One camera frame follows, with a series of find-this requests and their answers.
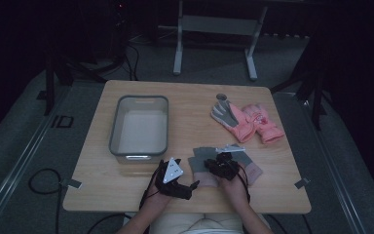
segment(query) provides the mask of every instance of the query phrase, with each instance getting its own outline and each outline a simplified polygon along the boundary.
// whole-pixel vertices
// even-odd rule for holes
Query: metal stand
[[[263,7],[258,20],[255,19],[225,19],[213,17],[199,17],[183,15],[183,0],[179,0],[178,6],[178,27],[177,27],[177,48],[175,50],[173,74],[181,74],[181,62],[183,57],[183,31],[200,31],[211,33],[224,33],[251,36],[251,44],[244,50],[247,63],[248,75],[250,80],[257,79],[256,68],[253,60],[253,52],[263,20],[266,16],[268,7]]]
[[[322,84],[329,66],[330,50],[331,47],[327,43],[320,43],[318,36],[314,35],[299,58],[290,78],[270,89],[273,94],[292,84],[302,82],[296,96],[299,100],[306,101],[314,93],[312,121],[318,130],[320,130]]]
[[[70,72],[70,67],[73,67],[75,70],[82,72],[86,76],[95,80],[99,83],[105,83],[106,80],[96,73],[88,70],[85,66],[81,65],[79,62],[62,55],[53,41],[50,39],[50,36],[44,36],[44,51],[46,56],[46,91],[44,92],[45,96],[43,97],[46,102],[45,115],[49,115],[55,104],[55,77],[59,80],[61,85],[72,85],[74,78]]]

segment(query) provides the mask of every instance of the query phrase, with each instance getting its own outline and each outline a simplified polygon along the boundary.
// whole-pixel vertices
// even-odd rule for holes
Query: pink glove
[[[220,99],[213,106],[211,117],[222,124],[241,143],[251,139],[256,132],[253,123],[248,123],[245,114],[227,99]]]
[[[284,132],[277,128],[269,119],[267,110],[261,104],[249,104],[243,108],[247,122],[254,123],[254,129],[262,136],[265,144],[278,141],[284,136]]]

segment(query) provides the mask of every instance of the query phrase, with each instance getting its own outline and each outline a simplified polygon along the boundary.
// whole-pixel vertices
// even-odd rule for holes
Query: forearm
[[[158,214],[148,214],[145,211],[140,211],[118,230],[117,234],[142,234],[157,216]]]
[[[237,209],[237,213],[241,217],[243,225],[248,233],[273,234],[272,230],[263,222],[250,205]]]

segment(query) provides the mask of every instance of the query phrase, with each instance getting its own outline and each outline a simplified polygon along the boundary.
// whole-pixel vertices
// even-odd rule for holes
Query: white tag
[[[164,175],[163,183],[168,183],[175,178],[180,177],[183,175],[183,171],[178,166],[177,162],[173,158],[170,158],[168,161],[168,166],[166,170],[166,174]]]
[[[226,147],[224,148],[215,148],[215,151],[217,153],[241,152],[241,151],[245,151],[245,148],[226,144]]]

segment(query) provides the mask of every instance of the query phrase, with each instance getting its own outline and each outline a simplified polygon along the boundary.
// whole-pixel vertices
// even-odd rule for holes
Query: gray carpet
[[[139,53],[136,76],[141,81],[208,83],[222,85],[263,86],[272,88],[286,80],[303,52],[307,40],[262,37],[255,52],[255,63],[259,80],[249,81],[243,57],[243,44],[233,49],[214,44],[198,43],[199,36],[190,35],[184,47],[182,73],[172,75],[175,53],[173,34],[164,37],[158,44],[145,44],[145,39],[134,38],[132,45]],[[131,68],[136,62],[136,52],[128,48]],[[124,64],[114,72],[106,72],[107,79],[129,79],[129,67]],[[45,103],[35,99],[43,89],[44,76],[36,77],[10,114],[0,125],[0,185],[27,146],[34,131],[42,122],[52,123],[56,115],[73,116],[70,129],[47,126],[31,161],[13,195],[0,214],[0,233],[55,233],[56,194],[39,195],[27,186],[30,177],[40,169],[53,168],[61,177],[72,176],[81,147],[84,143],[102,84],[76,75],[74,85],[66,88],[67,95],[57,102],[52,116],[44,117]],[[309,119],[310,108],[298,101],[292,93],[297,84],[274,94],[274,99],[288,136],[296,163],[303,177],[311,180],[306,186],[312,203],[312,211],[306,219],[313,233],[356,233],[352,229],[340,194],[335,188],[332,171],[329,171],[326,155],[331,155],[337,172],[346,184],[356,212],[362,224],[358,233],[374,233],[374,183],[360,159],[355,144],[337,113],[326,103],[327,115],[321,116],[322,131],[318,133]],[[56,189],[56,177],[43,173],[34,184],[42,189]],[[100,218],[111,214],[72,213],[64,209],[59,214],[60,233],[86,233]],[[275,214],[288,233],[308,233],[308,228],[299,214]],[[275,233],[283,233],[268,216]],[[102,222],[93,233],[113,233],[122,223],[121,218]]]

